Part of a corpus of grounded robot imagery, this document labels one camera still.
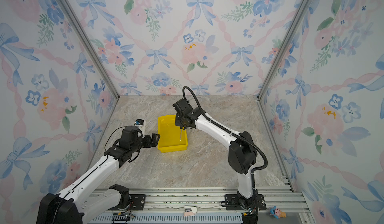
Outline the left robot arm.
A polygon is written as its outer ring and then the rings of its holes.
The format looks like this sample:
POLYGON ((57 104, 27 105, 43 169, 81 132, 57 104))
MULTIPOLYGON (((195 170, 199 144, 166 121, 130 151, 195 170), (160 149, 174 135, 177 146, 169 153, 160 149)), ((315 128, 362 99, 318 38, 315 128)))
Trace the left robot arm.
POLYGON ((125 212, 134 203, 129 188, 114 184, 107 191, 91 201, 89 196, 111 174, 125 163, 135 160, 143 148, 158 145, 159 134, 144 135, 138 126, 126 126, 121 137, 104 155, 85 172, 57 194, 47 194, 40 202, 38 224, 87 224, 101 213, 116 208, 125 212))

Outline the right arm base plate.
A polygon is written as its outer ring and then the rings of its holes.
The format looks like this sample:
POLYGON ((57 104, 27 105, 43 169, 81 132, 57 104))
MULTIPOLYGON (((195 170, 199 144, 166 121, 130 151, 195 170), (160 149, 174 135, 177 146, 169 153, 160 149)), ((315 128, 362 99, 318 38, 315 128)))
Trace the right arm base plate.
POLYGON ((227 211, 266 211, 266 201, 263 195, 257 194, 249 199, 239 194, 226 194, 222 204, 227 211))

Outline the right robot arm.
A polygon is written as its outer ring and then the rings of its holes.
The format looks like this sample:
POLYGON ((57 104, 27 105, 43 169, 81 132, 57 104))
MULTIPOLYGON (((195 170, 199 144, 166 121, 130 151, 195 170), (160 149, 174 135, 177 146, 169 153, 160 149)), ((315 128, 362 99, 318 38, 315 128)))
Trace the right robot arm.
POLYGON ((184 129, 198 129, 219 141, 228 150, 228 163, 238 175, 238 200, 244 210, 256 207, 256 188, 251 169, 255 168, 257 149, 252 146, 248 132, 234 131, 213 119, 205 111, 193 108, 189 101, 180 99, 173 104, 175 125, 184 129))

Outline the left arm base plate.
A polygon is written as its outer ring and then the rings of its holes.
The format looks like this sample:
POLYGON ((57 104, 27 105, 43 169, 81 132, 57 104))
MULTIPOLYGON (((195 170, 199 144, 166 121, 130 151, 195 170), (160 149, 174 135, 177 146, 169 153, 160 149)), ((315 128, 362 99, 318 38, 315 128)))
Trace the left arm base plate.
POLYGON ((145 194, 122 195, 117 206, 109 211, 142 211, 146 202, 145 194))

